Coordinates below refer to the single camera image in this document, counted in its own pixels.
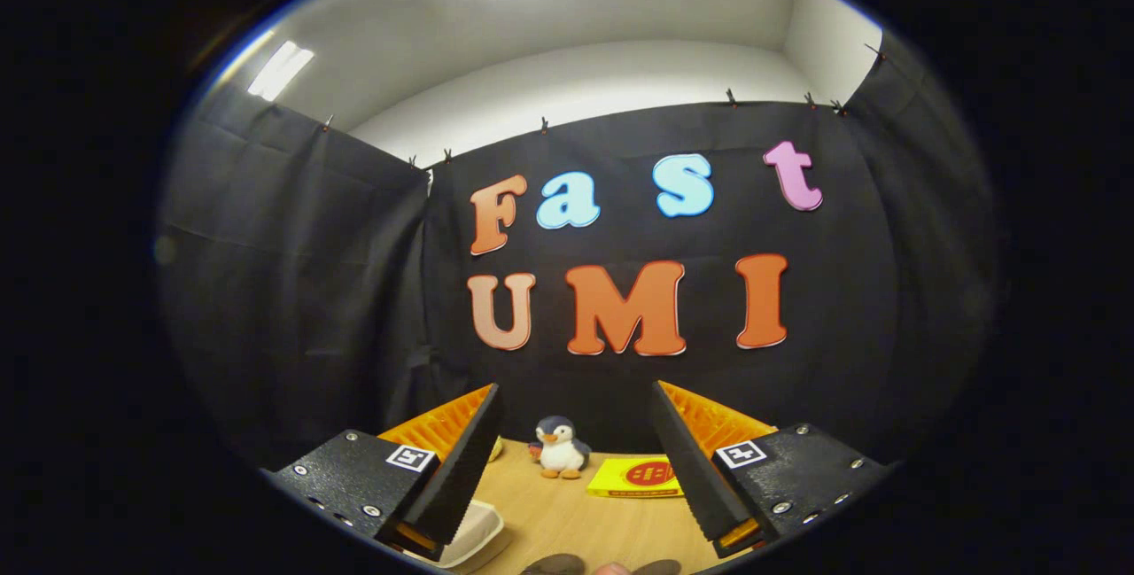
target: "black backdrop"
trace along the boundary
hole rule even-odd
[[[872,67],[847,116],[802,103],[651,108],[531,132],[435,166],[423,267],[433,367],[472,386],[499,382],[513,438],[562,414],[596,448],[659,451],[645,404],[649,382],[662,379],[772,424],[812,422],[883,462],[904,457],[983,346],[999,285],[999,209],[975,143],[923,61],[891,34],[881,49],[887,61]],[[762,162],[782,139],[811,157],[805,176],[823,194],[814,211],[788,206]],[[712,166],[712,206],[666,219],[652,168],[688,152]],[[594,179],[598,220],[541,228],[543,183],[576,170]],[[472,256],[469,196],[514,175],[527,192],[501,228],[508,243]],[[788,261],[780,298],[788,336],[745,350],[735,344],[745,289],[734,264],[753,253]],[[570,354],[567,269],[602,265],[626,297],[640,269],[659,260],[685,267],[677,308],[686,352]],[[465,281],[500,281],[493,307],[507,330],[502,280],[517,272],[536,279],[531,339],[515,352],[493,349],[473,330]]]
[[[997,289],[997,209],[975,144],[924,64],[887,34],[847,103],[696,103],[624,111],[503,139],[426,175],[306,116],[219,87],[178,136],[159,234],[167,322],[230,443],[274,467],[341,429],[380,431],[486,382],[503,433],[567,415],[593,447],[657,453],[649,382],[692,389],[776,425],[809,421],[898,459],[975,363]],[[762,155],[810,155],[819,209],[801,212]],[[711,208],[668,219],[652,168],[700,152]],[[541,228],[543,183],[584,171],[602,212]],[[472,256],[469,196],[522,175],[503,248]],[[737,260],[778,253],[786,340],[742,349]],[[567,269],[601,265],[625,297],[649,261],[684,264],[683,354],[567,349]],[[515,352],[473,329],[471,276],[527,272],[532,333]],[[513,323],[510,293],[493,296]],[[640,336],[641,327],[636,329]]]
[[[849,119],[797,103],[742,108],[682,105],[601,116],[516,136],[434,168],[425,222],[426,315],[439,364],[473,384],[496,380],[506,405],[505,434],[527,439],[539,418],[562,414],[598,449],[660,451],[648,420],[649,382],[663,379],[778,424],[810,420],[863,447],[877,426],[873,405],[890,364],[896,320],[894,250],[886,215]],[[790,208],[763,152],[790,139],[811,155],[807,183],[821,188],[813,212]],[[653,166],[701,152],[712,166],[712,206],[667,219],[657,206]],[[543,183],[560,172],[592,176],[598,220],[584,228],[541,228]],[[469,196],[523,175],[527,192],[503,231],[508,243],[472,256]],[[785,341],[741,349],[745,285],[734,270],[754,253],[781,253],[780,320]],[[642,357],[608,346],[596,356],[567,350],[575,293],[564,276],[602,265],[624,297],[649,261],[685,267],[677,313],[686,352]],[[536,278],[532,336],[515,352],[493,349],[473,331],[469,276]],[[494,293],[497,321],[511,325],[510,293]],[[600,338],[606,339],[601,332]]]
[[[426,172],[234,83],[176,143],[163,318],[232,448],[274,470],[413,408]]]

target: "fluorescent light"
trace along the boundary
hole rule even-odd
[[[263,70],[260,70],[260,75],[253,79],[252,85],[248,86],[248,94],[260,95],[264,100],[276,100],[287,87],[291,79],[295,79],[295,75],[303,70],[304,66],[315,57],[313,51],[305,51],[301,46],[295,45],[295,42],[284,42],[280,50],[272,54],[271,59],[268,59],[268,64],[264,66]]]

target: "orange letter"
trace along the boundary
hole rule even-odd
[[[469,202],[476,209],[476,238],[473,240],[473,256],[482,253],[496,252],[508,243],[508,237],[500,231],[503,227],[510,228],[516,220],[516,198],[511,196],[523,196],[527,192],[527,180],[523,176],[515,175],[510,179],[500,180],[494,186],[480,188],[473,193]]]
[[[736,272],[744,277],[748,310],[744,331],[736,337],[741,349],[779,345],[787,330],[779,322],[779,278],[787,269],[787,259],[778,253],[758,253],[736,262]]]
[[[503,286],[511,290],[511,331],[501,331],[496,325],[492,312],[492,291],[496,288],[496,277],[471,277],[468,289],[473,293],[473,328],[488,346],[514,352],[532,336],[532,310],[528,303],[530,291],[535,287],[532,274],[511,274],[503,279]]]
[[[642,337],[634,349],[640,356],[676,356],[685,352],[685,340],[677,333],[677,281],[684,276],[685,267],[675,261],[648,263],[623,301],[607,269],[568,269],[567,285],[575,288],[575,338],[567,344],[567,350],[579,356],[602,353],[598,321],[616,353],[626,350],[638,322]]]

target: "curtain clip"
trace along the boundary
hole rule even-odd
[[[870,49],[871,51],[873,51],[874,54],[878,54],[879,59],[882,59],[882,61],[886,61],[886,53],[883,51],[875,50],[874,46],[870,45],[870,43],[863,43],[863,45],[868,46],[868,49]]]

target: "wooden table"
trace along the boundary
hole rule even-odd
[[[686,575],[725,561],[701,534],[685,498],[587,494],[602,460],[649,456],[595,453],[578,480],[550,480],[540,476],[542,466],[532,462],[526,442],[505,440],[503,447],[485,467],[474,498],[496,507],[513,540],[476,575],[518,575],[527,564],[558,552],[583,558],[587,573],[609,561],[635,570],[676,559]]]

